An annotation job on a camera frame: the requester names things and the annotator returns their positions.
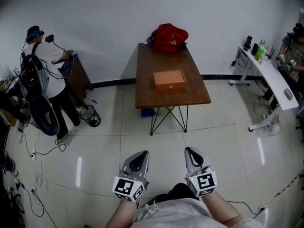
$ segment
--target brown box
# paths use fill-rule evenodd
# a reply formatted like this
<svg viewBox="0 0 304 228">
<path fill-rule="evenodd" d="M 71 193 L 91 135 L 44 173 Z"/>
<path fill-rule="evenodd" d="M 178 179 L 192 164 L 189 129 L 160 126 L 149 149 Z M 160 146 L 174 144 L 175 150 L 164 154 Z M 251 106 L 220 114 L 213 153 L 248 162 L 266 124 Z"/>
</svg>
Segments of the brown box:
<svg viewBox="0 0 304 228">
<path fill-rule="evenodd" d="M 156 91 L 185 88 L 186 79 L 181 70 L 154 73 Z"/>
</svg>

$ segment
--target white t-shirt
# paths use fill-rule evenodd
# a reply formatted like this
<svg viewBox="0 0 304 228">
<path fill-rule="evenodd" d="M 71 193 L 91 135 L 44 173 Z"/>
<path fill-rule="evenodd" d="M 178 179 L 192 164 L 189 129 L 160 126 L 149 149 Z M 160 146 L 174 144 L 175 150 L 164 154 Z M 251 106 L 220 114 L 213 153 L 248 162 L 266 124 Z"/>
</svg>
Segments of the white t-shirt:
<svg viewBox="0 0 304 228">
<path fill-rule="evenodd" d="M 25 55 L 29 55 L 32 53 L 33 47 L 35 43 L 28 45 L 24 49 Z M 48 98 L 52 98 L 58 95 L 66 86 L 65 80 L 63 79 L 59 70 L 55 67 L 54 63 L 57 62 L 62 56 L 63 50 L 56 47 L 53 44 L 47 42 L 41 42 L 36 48 L 35 55 L 44 60 L 47 63 L 48 70 L 52 73 L 50 74 L 46 71 L 47 77 L 49 77 L 48 87 L 46 90 L 46 96 Z M 46 68 L 46 64 L 42 61 L 42 66 Z"/>
<path fill-rule="evenodd" d="M 138 209 L 131 228 L 225 228 L 208 212 L 206 205 L 196 199 L 178 199 L 157 203 Z M 232 228 L 263 228 L 253 219 L 245 219 Z"/>
</svg>

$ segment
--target man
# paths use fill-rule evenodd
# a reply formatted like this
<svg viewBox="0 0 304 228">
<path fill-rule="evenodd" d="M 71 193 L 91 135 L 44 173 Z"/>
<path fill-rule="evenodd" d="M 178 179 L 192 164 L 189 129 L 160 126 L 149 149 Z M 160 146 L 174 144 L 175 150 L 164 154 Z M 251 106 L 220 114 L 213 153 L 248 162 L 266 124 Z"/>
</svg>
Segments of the man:
<svg viewBox="0 0 304 228">
<path fill-rule="evenodd" d="M 278 66 L 278 71 L 288 83 L 290 89 L 296 96 L 296 83 L 298 80 L 299 72 L 304 72 L 304 21 L 301 24 L 296 24 L 294 27 L 294 33 L 290 33 L 282 40 L 279 55 L 285 56 L 285 61 L 282 62 L 282 67 Z M 290 62 L 294 60 L 296 65 L 293 66 Z M 280 63 L 279 56 L 276 58 L 277 63 Z M 259 100 L 268 102 L 272 97 L 273 92 L 269 88 L 264 96 L 260 96 Z M 275 110 L 278 105 L 276 98 L 270 104 L 271 111 Z"/>
<path fill-rule="evenodd" d="M 40 30 L 39 26 L 32 26 L 28 29 L 26 37 L 28 46 L 24 49 L 25 56 L 32 53 L 34 45 L 37 42 L 42 41 L 43 35 L 44 32 Z M 50 99 L 59 122 L 57 142 L 63 143 L 63 141 L 68 137 L 68 129 L 66 122 L 62 116 L 60 107 L 72 120 L 74 126 L 78 126 L 80 124 L 78 112 L 70 99 L 65 80 L 54 65 L 54 63 L 59 60 L 68 59 L 69 54 L 64 50 L 55 47 L 54 45 L 43 42 L 38 44 L 35 55 L 40 60 L 42 60 L 42 66 L 45 68 L 45 71 L 47 73 L 48 87 L 46 89 L 45 95 Z"/>
<path fill-rule="evenodd" d="M 21 123 L 25 124 L 30 120 L 30 116 L 25 116 L 21 113 L 20 108 L 15 106 L 10 100 L 7 94 L 5 94 L 9 86 L 9 81 L 5 81 L 4 84 L 0 85 L 0 108 L 11 113 L 13 117 L 18 119 Z"/>
<path fill-rule="evenodd" d="M 217 192 L 195 197 L 183 183 L 169 194 L 162 194 L 136 209 L 136 204 L 122 200 L 106 228 L 262 228 L 253 219 L 244 219 L 240 213 Z"/>
</svg>

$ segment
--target floor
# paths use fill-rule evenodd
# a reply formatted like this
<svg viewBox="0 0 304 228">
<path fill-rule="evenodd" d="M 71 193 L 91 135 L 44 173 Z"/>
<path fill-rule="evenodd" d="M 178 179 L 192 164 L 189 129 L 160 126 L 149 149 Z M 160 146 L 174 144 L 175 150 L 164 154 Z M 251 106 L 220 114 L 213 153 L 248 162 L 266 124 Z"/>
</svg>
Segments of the floor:
<svg viewBox="0 0 304 228">
<path fill-rule="evenodd" d="M 203 150 L 217 172 L 217 191 L 230 201 L 246 202 L 253 212 L 261 205 L 267 209 L 256 219 L 267 227 L 292 227 L 302 214 L 302 179 L 298 179 L 282 194 L 293 178 L 303 169 L 302 133 L 296 131 L 294 111 L 281 112 L 281 132 L 270 136 L 264 129 L 250 133 L 247 128 L 260 121 L 267 105 L 257 101 L 261 89 L 250 86 L 230 86 L 226 80 L 204 81 L 211 104 L 189 107 L 188 132 L 169 116 L 156 130 L 148 134 L 151 119 L 142 119 L 134 107 L 135 86 L 98 88 L 89 95 L 102 118 L 97 128 L 85 122 L 73 127 L 67 119 L 70 136 L 64 152 L 53 150 L 46 156 L 28 156 L 26 143 L 19 143 L 21 133 L 11 128 L 7 151 L 16 162 L 19 179 L 27 190 L 37 186 L 37 193 L 58 228 L 104 227 L 115 211 L 119 199 L 111 192 L 120 165 L 133 153 L 148 150 L 150 185 L 141 196 L 144 204 L 155 195 L 169 191 L 178 182 L 185 182 L 184 149 L 187 146 Z M 54 147 L 49 137 L 32 126 L 24 128 L 28 148 L 46 153 Z M 36 183 L 35 173 L 42 173 L 45 186 Z M 6 187 L 15 186 L 13 176 L 5 175 Z M 28 227 L 53 227 L 45 214 L 35 217 L 30 209 L 29 195 L 19 190 L 26 211 Z M 241 203 L 234 204 L 246 218 L 253 218 Z M 41 205 L 33 200 L 33 210 L 41 214 Z"/>
</svg>

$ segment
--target trash can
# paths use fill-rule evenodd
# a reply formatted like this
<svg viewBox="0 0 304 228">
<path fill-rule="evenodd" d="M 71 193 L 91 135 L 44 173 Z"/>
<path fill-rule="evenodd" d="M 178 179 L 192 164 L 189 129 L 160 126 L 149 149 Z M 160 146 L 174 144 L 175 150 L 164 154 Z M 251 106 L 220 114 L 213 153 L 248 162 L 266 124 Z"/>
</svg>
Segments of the trash can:
<svg viewBox="0 0 304 228">
<path fill-rule="evenodd" d="M 91 104 L 88 104 L 87 107 L 87 109 L 85 106 L 81 109 L 80 118 L 86 121 L 91 127 L 97 127 L 101 122 L 100 116 Z"/>
</svg>

